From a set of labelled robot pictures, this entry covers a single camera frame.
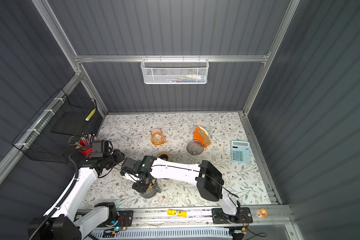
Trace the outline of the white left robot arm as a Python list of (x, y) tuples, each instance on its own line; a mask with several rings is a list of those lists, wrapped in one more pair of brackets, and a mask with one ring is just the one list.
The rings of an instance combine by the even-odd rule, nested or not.
[(111, 171), (125, 155), (114, 150), (110, 141), (94, 141), (92, 152), (80, 166), (57, 201), (41, 218), (33, 219), (28, 226), (30, 240), (83, 240), (101, 224), (108, 228), (120, 229), (116, 205), (111, 202), (97, 204), (89, 213), (76, 219), (80, 203), (91, 185), (101, 178), (103, 170)]

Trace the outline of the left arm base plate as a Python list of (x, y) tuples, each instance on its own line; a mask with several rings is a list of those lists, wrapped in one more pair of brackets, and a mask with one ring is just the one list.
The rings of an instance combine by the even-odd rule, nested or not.
[(134, 211), (118, 211), (117, 218), (114, 220), (106, 221), (105, 223), (101, 223), (98, 228), (112, 228), (112, 227), (130, 227), (133, 223)]

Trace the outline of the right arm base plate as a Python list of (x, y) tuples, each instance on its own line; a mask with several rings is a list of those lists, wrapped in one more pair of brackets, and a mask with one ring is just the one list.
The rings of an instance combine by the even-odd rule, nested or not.
[(212, 209), (212, 217), (214, 224), (251, 224), (253, 217), (251, 211), (247, 207), (240, 207), (235, 216), (229, 216), (223, 213), (221, 208)]

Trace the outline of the wooden dripper ring base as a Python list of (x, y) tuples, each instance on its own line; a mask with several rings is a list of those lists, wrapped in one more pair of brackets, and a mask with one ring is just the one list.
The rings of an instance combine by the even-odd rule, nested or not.
[(150, 191), (150, 190), (154, 190), (155, 189), (155, 182), (152, 181), (150, 184), (149, 184), (149, 187), (147, 188), (147, 192)]

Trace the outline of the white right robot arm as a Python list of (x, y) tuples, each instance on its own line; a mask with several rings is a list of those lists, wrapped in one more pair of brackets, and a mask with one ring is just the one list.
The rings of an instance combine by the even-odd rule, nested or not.
[(239, 197), (224, 186), (223, 174), (209, 161), (187, 165), (152, 156), (143, 160), (126, 158), (121, 176), (132, 181), (132, 188), (139, 193), (146, 192), (159, 179), (185, 182), (196, 187), (203, 199), (216, 202), (225, 215), (239, 217)]

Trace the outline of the grey glass dripper cone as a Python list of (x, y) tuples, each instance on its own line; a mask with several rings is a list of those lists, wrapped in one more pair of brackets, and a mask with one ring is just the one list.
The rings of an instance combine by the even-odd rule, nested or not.
[(205, 149), (204, 144), (197, 140), (190, 141), (186, 146), (187, 152), (192, 156), (197, 156), (202, 154), (204, 149)]

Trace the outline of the clear grey glass carafe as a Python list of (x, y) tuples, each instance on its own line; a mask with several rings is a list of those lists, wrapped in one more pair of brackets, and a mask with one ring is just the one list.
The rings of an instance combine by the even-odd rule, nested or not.
[(144, 199), (150, 199), (153, 198), (156, 194), (159, 194), (162, 192), (162, 186), (159, 180), (155, 180), (155, 189), (150, 191), (145, 191), (144, 193), (140, 193), (140, 196)]

